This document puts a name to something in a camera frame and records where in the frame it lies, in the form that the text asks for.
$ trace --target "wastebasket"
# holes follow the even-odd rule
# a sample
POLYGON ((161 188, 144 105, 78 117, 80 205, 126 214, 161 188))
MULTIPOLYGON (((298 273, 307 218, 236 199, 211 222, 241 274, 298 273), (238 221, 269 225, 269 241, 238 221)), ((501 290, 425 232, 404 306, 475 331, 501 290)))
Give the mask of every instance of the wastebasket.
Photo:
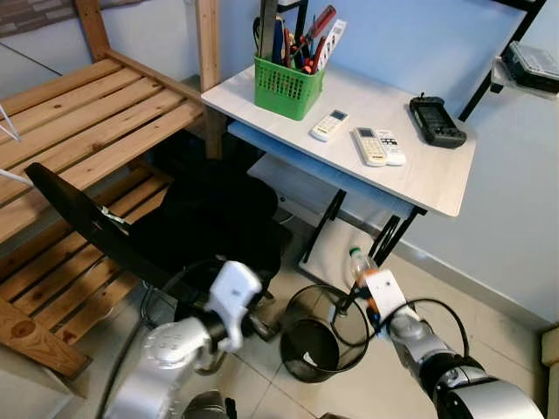
POLYGON ((321 382, 357 365, 369 345, 361 307, 330 285, 303 288, 289 301, 280 353, 287 371, 304 382, 321 382))

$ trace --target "desk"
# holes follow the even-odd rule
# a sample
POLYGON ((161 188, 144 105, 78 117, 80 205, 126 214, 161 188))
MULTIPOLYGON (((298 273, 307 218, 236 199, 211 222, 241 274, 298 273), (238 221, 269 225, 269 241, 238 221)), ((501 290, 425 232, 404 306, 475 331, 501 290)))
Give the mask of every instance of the desk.
MULTIPOLYGON (((361 186, 370 186, 371 191, 380 190, 411 205, 408 218, 397 228, 400 219, 393 216, 373 245, 386 249, 380 241, 388 240, 385 244, 391 250, 417 214, 432 210, 444 216, 458 215, 476 146, 474 133, 462 125, 468 140, 460 148, 436 148, 425 143, 408 109, 414 96, 330 65, 323 92, 307 116, 301 121, 290 120, 254 105, 254 67, 251 66, 204 93, 202 100, 242 123, 231 124, 231 131, 241 139, 280 158, 298 161, 297 167, 309 169, 311 175, 321 176, 321 171, 313 171, 312 167, 322 165, 347 175, 361 186), (317 141, 308 132, 334 108, 348 113, 348 120, 328 143, 317 141), (391 130, 406 154, 406 165, 382 168, 363 165, 349 134, 358 126, 391 130)), ((336 187, 340 193, 331 202, 322 222, 334 218, 342 204, 345 189, 341 185, 336 187)))

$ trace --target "air conditioner remote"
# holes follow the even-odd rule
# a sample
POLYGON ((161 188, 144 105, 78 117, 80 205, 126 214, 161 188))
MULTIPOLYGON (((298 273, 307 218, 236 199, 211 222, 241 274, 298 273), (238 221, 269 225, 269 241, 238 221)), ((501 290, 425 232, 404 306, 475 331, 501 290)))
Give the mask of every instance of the air conditioner remote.
POLYGON ((388 166, 403 166, 405 164, 405 154, 398 145, 396 137, 388 129, 377 129, 375 134, 383 145, 386 153, 386 164, 388 166))
POLYGON ((348 118, 348 115, 335 109, 326 115, 313 129, 310 134, 320 141, 328 141, 334 131, 348 118))
POLYGON ((367 166, 376 168, 386 164, 387 159, 383 144, 381 144, 372 129, 359 127, 354 129, 351 133, 361 152, 363 162, 367 166))

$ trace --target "black metal frame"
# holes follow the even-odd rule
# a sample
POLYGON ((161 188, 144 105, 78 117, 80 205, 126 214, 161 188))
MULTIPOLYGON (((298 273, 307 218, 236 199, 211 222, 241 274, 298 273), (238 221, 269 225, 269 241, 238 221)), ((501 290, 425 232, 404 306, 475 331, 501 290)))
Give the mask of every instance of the black metal frame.
MULTIPOLYGON (((513 41, 520 41, 530 25, 534 22, 535 17, 538 15, 543 5, 547 0, 493 0, 494 2, 505 4, 510 7, 514 7, 518 10, 526 11, 526 16, 522 19, 516 31, 514 31, 513 36, 508 40, 507 45, 503 49, 502 53, 507 49, 508 45, 513 41)), ((472 113, 473 109, 478 105, 483 95, 486 93, 487 89, 491 86, 491 71, 486 75, 483 81, 475 91, 470 101, 464 107, 464 110, 459 116, 459 120, 465 121, 468 116, 472 113)))
MULTIPOLYGON (((322 229, 324 228, 324 224, 328 219, 334 221, 338 212, 340 211, 340 207, 343 204, 343 200, 346 197, 346 191, 342 189, 338 189, 338 192, 335 194, 334 198, 328 205, 328 208, 324 212, 321 221, 318 223, 318 226, 313 231, 313 235, 311 236, 310 240, 307 243, 307 248, 303 253, 303 262, 308 262, 308 259, 311 256, 311 251, 313 250, 314 244, 318 239, 318 236, 321 234, 322 229)), ((423 208, 418 207, 415 205, 411 210, 410 215, 400 223, 400 217, 392 215, 388 222, 384 225, 381 232, 375 237, 373 241, 373 245, 369 250, 369 257, 373 258, 377 266, 383 264, 384 260, 390 255, 400 238, 404 235, 404 233, 408 230, 411 223, 415 219, 417 215, 424 216, 427 214, 427 211, 423 208)))

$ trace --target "green pen holder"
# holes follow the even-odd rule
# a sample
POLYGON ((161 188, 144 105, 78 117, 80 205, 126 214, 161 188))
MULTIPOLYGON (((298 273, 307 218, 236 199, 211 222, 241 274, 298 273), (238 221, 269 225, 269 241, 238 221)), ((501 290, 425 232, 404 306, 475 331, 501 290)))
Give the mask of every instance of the green pen holder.
POLYGON ((254 57, 254 103, 292 120, 302 120, 322 92, 324 70, 307 75, 254 57))

